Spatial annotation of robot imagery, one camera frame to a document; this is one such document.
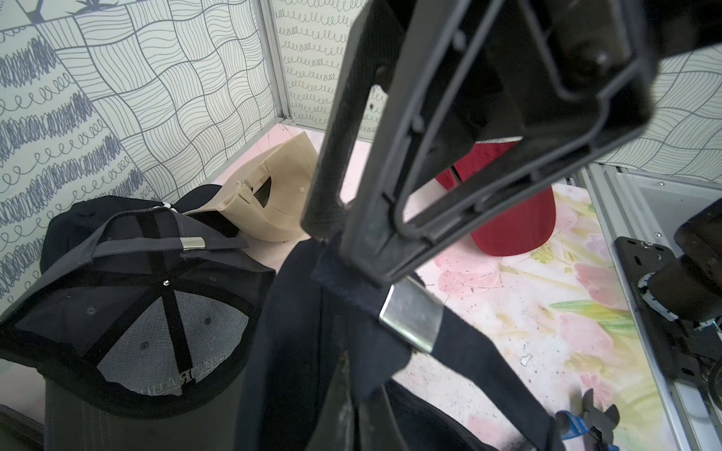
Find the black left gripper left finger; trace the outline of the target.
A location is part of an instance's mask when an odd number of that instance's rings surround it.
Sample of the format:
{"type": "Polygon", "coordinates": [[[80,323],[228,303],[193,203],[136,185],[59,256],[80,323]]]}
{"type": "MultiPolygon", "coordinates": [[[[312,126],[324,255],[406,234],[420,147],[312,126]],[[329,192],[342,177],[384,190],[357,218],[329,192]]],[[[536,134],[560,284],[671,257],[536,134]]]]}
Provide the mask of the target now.
{"type": "Polygon", "coordinates": [[[354,449],[355,406],[351,396],[350,362],[348,353],[342,353],[306,451],[354,449]]]}

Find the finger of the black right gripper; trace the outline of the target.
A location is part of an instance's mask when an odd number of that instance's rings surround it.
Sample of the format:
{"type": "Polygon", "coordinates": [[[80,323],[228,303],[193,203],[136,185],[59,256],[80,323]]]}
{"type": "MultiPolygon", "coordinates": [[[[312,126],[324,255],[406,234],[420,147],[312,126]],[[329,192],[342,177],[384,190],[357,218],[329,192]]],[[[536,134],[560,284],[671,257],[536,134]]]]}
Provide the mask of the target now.
{"type": "Polygon", "coordinates": [[[543,244],[550,184],[652,116],[654,1],[404,1],[406,32],[338,251],[392,283],[464,235],[543,244]]]}
{"type": "Polygon", "coordinates": [[[406,32],[404,1],[370,1],[357,16],[340,69],[334,103],[301,227],[317,240],[342,230],[348,208],[340,190],[374,86],[388,92],[406,32]]]}

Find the navy baseball cap metal buckle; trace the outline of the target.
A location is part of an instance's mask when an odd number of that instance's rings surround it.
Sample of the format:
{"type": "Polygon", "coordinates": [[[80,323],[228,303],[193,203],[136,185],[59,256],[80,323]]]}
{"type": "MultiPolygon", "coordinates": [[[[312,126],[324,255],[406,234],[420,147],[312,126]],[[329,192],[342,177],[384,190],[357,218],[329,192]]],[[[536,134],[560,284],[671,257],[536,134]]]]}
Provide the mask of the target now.
{"type": "Polygon", "coordinates": [[[235,431],[238,450],[304,450],[342,353],[350,362],[355,439],[360,404],[385,387],[408,450],[481,450],[458,421],[397,383],[412,345],[380,321],[388,288],[346,266],[336,244],[299,242],[263,306],[235,431]]]}

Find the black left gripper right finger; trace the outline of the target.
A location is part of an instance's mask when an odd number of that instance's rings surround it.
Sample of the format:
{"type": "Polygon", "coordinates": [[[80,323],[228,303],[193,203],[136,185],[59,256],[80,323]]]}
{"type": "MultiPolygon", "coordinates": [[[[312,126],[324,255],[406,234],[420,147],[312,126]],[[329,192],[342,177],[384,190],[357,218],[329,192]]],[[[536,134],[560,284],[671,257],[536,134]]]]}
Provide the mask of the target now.
{"type": "Polygon", "coordinates": [[[384,386],[376,389],[360,404],[360,449],[406,451],[384,386]]]}

